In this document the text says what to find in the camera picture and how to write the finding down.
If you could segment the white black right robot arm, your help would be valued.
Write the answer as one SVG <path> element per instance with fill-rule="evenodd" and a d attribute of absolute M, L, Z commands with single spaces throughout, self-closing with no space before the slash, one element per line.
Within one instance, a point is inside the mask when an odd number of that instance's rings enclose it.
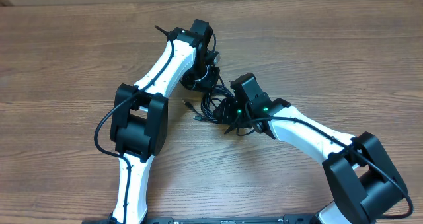
<path fill-rule="evenodd" d="M 322 165 L 333 200 L 310 223 L 376 223 L 414 212 L 406 184 L 380 140 L 328 128 L 280 98 L 265 93 L 226 98 L 213 111 L 230 130 L 248 128 L 293 145 Z"/>

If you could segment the black usb cable white plug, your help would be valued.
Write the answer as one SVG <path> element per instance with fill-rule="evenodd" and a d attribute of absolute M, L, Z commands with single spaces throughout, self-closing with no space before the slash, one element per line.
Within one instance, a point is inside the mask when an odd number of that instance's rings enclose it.
<path fill-rule="evenodd" d="M 223 104 L 224 99 L 234 98 L 232 92 L 225 86 L 223 79 L 219 75 L 220 85 L 216 84 L 210 91 L 206 92 L 200 103 L 200 110 L 198 112 L 195 108 L 193 108 L 193 112 L 196 113 L 194 119 L 197 121 L 203 122 L 212 122 L 215 124 L 220 124 L 221 119 L 219 117 L 215 118 L 213 112 L 218 108 L 218 105 L 215 103 L 216 101 L 219 102 L 219 105 Z"/>

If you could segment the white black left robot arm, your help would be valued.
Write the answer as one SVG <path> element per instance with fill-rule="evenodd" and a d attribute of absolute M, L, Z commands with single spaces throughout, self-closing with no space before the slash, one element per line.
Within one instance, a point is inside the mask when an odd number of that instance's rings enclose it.
<path fill-rule="evenodd" d="M 208 22 L 196 19 L 190 29 L 175 28 L 164 35 L 161 57 L 134 85 L 118 87 L 113 109 L 95 130 L 96 148 L 120 163 L 116 207 L 103 223 L 147 221 L 149 173 L 166 140 L 172 91 L 180 83 L 204 93 L 218 81 L 219 53 L 208 49 L 214 38 Z"/>

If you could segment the black usb cable silver plug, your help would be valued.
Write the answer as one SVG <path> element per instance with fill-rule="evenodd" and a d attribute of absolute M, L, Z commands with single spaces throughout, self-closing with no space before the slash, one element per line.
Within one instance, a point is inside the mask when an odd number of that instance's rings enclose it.
<path fill-rule="evenodd" d="M 204 93 L 204 95 L 202 97 L 202 101 L 200 103 L 201 112 L 197 111 L 195 109 L 195 107 L 192 105 L 192 103 L 190 103 L 186 100 L 183 100 L 184 105 L 189 110 L 191 110 L 192 112 L 194 112 L 196 114 L 194 116 L 195 120 L 203 121 L 203 122 L 211 122 L 211 123 L 215 123 L 215 124 L 219 123 L 219 120 L 213 116 L 213 110 L 212 110 L 211 106 L 213 108 L 217 108 L 217 105 L 214 102 L 214 100 L 215 100 L 214 96 L 217 94 L 217 91 L 220 88 L 221 88 L 220 85 L 216 85 L 214 88 L 212 88 L 208 92 Z"/>

